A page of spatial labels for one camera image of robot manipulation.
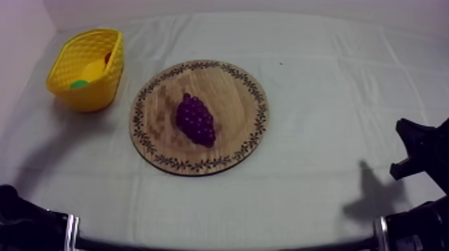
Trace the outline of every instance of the floral border pattern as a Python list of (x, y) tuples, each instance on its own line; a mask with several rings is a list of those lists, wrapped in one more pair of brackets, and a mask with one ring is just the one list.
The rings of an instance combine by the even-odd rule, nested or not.
[[(253, 96), (254, 100), (258, 103), (257, 115), (255, 118), (254, 126), (255, 132), (249, 135), (249, 138), (244, 141), (238, 151), (236, 151), (231, 156), (221, 156), (219, 158), (215, 158), (213, 160), (201, 160), (197, 163), (190, 163), (189, 161), (180, 161), (177, 158), (171, 158), (164, 156), (163, 154), (157, 154), (158, 150), (156, 146), (152, 143), (150, 136), (143, 131), (144, 127), (144, 102), (148, 94), (151, 94), (154, 91), (154, 88), (158, 87), (164, 80), (174, 77), (175, 75), (181, 74), (187, 69), (195, 70), (195, 69), (207, 69), (207, 68), (221, 68), (224, 72), (229, 73), (235, 79), (239, 79), (243, 82), (243, 85), (247, 88), (248, 92)], [(186, 62), (181, 64), (180, 66), (170, 70), (162, 74), (160, 77), (153, 79), (152, 82), (141, 89), (136, 100), (136, 104), (134, 106), (134, 114), (132, 115), (132, 135), (138, 139), (138, 143), (144, 147), (144, 150), (147, 154), (154, 156), (154, 161), (158, 164), (162, 164), (165, 166), (170, 166), (171, 168), (178, 170), (191, 170), (198, 172), (202, 169), (212, 169), (217, 166), (226, 166), (231, 163), (233, 160), (239, 162), (243, 160), (247, 153), (253, 151), (257, 143), (262, 138), (263, 133), (266, 131), (267, 126), (267, 118), (268, 118), (268, 107), (265, 103), (265, 98), (263, 93), (260, 92), (257, 84), (250, 80), (250, 77), (243, 72), (240, 72), (238, 69), (235, 69), (233, 65), (229, 63), (221, 63), (218, 61), (194, 61), (194, 62)]]

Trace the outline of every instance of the green object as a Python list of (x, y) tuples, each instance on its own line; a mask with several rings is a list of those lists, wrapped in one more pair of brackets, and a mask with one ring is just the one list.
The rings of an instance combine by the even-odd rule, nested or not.
[(70, 89), (79, 88), (81, 86), (87, 85), (88, 82), (86, 80), (77, 80), (70, 85)]

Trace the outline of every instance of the white wall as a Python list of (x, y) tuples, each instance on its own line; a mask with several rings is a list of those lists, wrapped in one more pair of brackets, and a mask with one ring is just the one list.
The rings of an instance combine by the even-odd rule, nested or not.
[(449, 0), (44, 0), (58, 29), (151, 15), (280, 11), (357, 19), (449, 36)]
[(55, 27), (39, 0), (0, 0), (0, 131)]

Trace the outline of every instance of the wooden plate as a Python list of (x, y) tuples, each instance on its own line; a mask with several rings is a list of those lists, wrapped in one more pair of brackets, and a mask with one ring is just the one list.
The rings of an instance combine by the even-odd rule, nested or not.
[[(212, 114), (212, 148), (194, 144), (176, 128), (184, 93), (199, 97)], [(189, 61), (165, 69), (139, 91), (130, 133), (140, 155), (162, 171), (203, 176), (227, 170), (251, 154), (268, 120), (265, 92), (245, 70), (219, 61)]]

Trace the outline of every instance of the plastic toy fruit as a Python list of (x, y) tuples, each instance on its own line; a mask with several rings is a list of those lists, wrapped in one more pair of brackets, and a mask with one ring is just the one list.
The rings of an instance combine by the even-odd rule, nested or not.
[(204, 103), (185, 93), (176, 110), (176, 126), (195, 144), (208, 148), (215, 141), (214, 118)]

